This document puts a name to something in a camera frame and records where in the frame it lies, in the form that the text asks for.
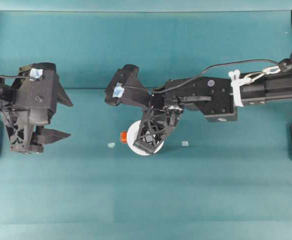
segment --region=teal fabric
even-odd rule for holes
[[[0,12],[0,73],[55,62],[68,88],[103,88],[126,63],[159,86],[291,50],[289,11]],[[102,89],[67,93],[74,107],[58,106],[50,127],[72,136],[43,154],[9,152],[0,127],[0,240],[292,239],[292,100],[241,108],[228,123],[186,111],[162,150],[142,157],[119,142],[139,108],[106,105]]]
[[[103,90],[67,93],[75,107],[58,106],[52,127],[70,138],[19,155],[3,136],[0,239],[292,239],[292,101],[228,123],[187,111],[142,157],[119,142],[139,108],[105,105]]]
[[[54,62],[66,88],[104,88],[125,64],[139,66],[141,81],[156,87],[212,64],[280,61],[291,51],[290,11],[0,12],[0,73],[13,75],[23,65]],[[262,66],[240,68],[248,72]],[[210,74],[224,77],[229,69]]]
[[[6,11],[66,12],[225,12],[292,10],[277,0],[0,0]]]

